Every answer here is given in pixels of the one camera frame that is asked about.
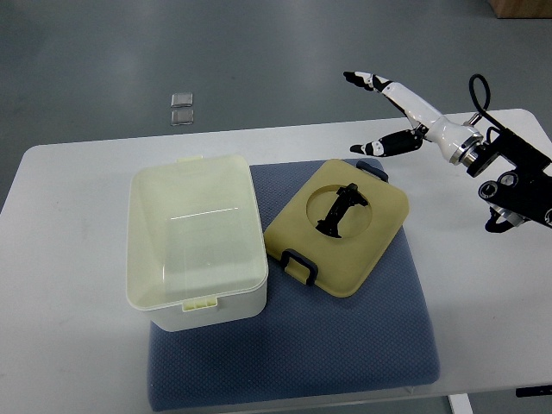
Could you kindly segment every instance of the plastic storage box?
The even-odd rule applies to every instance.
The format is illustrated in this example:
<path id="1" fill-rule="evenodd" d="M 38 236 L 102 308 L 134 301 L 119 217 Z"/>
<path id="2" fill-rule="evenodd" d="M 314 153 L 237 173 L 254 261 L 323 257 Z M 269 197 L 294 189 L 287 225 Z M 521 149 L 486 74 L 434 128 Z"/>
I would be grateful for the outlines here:
<path id="1" fill-rule="evenodd" d="M 240 155 L 139 171 L 129 201 L 127 298 L 167 331 L 260 313 L 267 256 Z"/>

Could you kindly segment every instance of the robotic hand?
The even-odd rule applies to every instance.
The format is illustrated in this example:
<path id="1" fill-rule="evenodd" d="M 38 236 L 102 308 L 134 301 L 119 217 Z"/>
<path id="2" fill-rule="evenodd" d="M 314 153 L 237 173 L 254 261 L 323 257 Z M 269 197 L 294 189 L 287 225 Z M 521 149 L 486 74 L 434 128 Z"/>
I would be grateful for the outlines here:
<path id="1" fill-rule="evenodd" d="M 405 114 L 412 126 L 366 145 L 354 145 L 352 152 L 386 157 L 419 149 L 426 140 L 439 146 L 446 161 L 465 166 L 472 177 L 477 177 L 502 156 L 515 169 L 505 172 L 497 181 L 483 183 L 479 188 L 479 196 L 490 205 L 491 218 L 485 226 L 486 230 L 503 233 L 529 220 L 552 228 L 552 178 L 544 172 L 552 160 L 486 112 L 490 90 L 481 75 L 475 74 L 469 80 L 469 91 L 477 112 L 462 125 L 451 122 L 398 82 L 372 73 L 345 72 L 343 75 L 352 84 L 384 95 Z M 475 96 L 476 79 L 485 87 L 483 107 Z M 485 138 L 474 127 L 482 117 L 492 124 Z M 492 132 L 498 136 L 491 141 Z"/>

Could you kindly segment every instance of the blue mat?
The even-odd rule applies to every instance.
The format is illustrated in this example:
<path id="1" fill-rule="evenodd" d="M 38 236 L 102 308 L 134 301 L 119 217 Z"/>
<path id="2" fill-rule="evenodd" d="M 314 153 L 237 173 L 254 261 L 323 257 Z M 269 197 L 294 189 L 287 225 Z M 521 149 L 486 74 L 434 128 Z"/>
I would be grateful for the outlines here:
<path id="1" fill-rule="evenodd" d="M 322 164 L 251 166 L 263 229 Z M 174 333 L 152 323 L 147 384 L 155 411 L 438 379 L 433 329 L 403 229 L 350 298 L 301 285 L 271 257 L 268 264 L 259 316 Z"/>

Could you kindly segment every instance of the container lid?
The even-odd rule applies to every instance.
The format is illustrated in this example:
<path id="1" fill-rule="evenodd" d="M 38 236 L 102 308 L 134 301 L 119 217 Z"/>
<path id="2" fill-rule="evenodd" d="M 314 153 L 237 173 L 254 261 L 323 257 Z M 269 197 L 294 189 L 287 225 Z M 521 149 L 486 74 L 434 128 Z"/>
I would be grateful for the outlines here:
<path id="1" fill-rule="evenodd" d="M 384 172 L 359 167 L 326 161 L 265 231 L 267 252 L 287 273 L 340 298 L 359 289 L 409 210 Z"/>
<path id="2" fill-rule="evenodd" d="M 150 311 L 250 292 L 268 275 L 248 163 L 240 155 L 139 171 L 129 202 L 127 297 Z"/>

